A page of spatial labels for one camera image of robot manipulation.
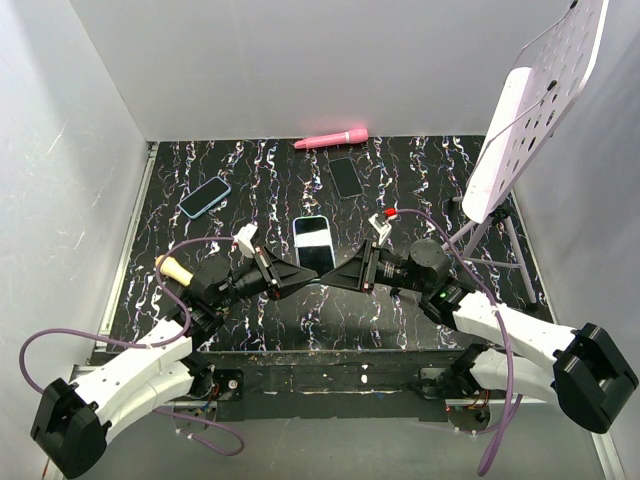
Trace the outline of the black phone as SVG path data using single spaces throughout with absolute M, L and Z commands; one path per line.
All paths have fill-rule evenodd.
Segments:
M 341 199 L 358 197 L 363 193 L 354 164 L 350 158 L 339 158 L 329 162 L 329 170 L 338 196 Z

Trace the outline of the blue cased phone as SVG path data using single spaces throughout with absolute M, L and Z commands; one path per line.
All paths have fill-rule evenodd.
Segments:
M 213 177 L 182 199 L 178 207 L 194 220 L 211 210 L 231 192 L 231 186 L 220 177 Z

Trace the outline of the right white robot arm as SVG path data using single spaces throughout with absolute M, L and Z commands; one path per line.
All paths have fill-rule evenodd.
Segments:
M 420 293 L 432 322 L 481 338 L 452 365 L 421 386 L 434 397 L 475 397 L 512 391 L 557 406 L 574 423 L 606 433 L 639 379 L 603 328 L 548 323 L 504 304 L 453 277 L 450 258 L 432 240 L 418 240 L 402 258 L 371 240 L 324 274 L 322 283 L 368 292 L 377 284 Z

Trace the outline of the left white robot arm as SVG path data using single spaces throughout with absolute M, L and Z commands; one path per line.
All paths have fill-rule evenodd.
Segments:
M 182 287 L 177 312 L 101 367 L 72 382 L 56 379 L 42 392 L 30 436 L 67 479 L 88 472 L 117 435 L 165 402 L 211 392 L 213 368 L 198 349 L 230 306 L 261 293 L 280 300 L 318 276 L 260 246 L 238 271 L 223 257 L 195 272 L 169 255 L 156 266 Z

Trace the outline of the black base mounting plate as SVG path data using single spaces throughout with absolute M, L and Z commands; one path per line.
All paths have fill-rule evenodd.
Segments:
M 385 419 L 453 422 L 480 431 L 494 416 L 488 393 L 429 394 L 428 381 L 458 350 L 215 352 L 194 397 L 169 406 L 223 423 L 267 419 Z

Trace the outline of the beige wooden toy piece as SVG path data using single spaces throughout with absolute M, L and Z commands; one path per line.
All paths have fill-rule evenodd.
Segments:
M 185 269 L 175 258 L 161 255 L 155 260 L 156 269 L 164 276 L 173 279 L 184 287 L 191 284 L 193 274 Z

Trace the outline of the pink microphone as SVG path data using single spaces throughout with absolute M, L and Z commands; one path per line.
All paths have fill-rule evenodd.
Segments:
M 356 128 L 340 133 L 301 139 L 294 143 L 294 148 L 297 150 L 309 150 L 345 144 L 360 144 L 367 141 L 368 138 L 369 133 L 366 128 Z

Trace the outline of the aluminium frame rail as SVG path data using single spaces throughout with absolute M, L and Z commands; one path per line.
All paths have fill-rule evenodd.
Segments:
M 155 142 L 58 143 L 45 158 L 49 184 L 41 232 L 47 257 L 36 325 L 136 336 L 116 326 L 124 271 L 138 229 Z

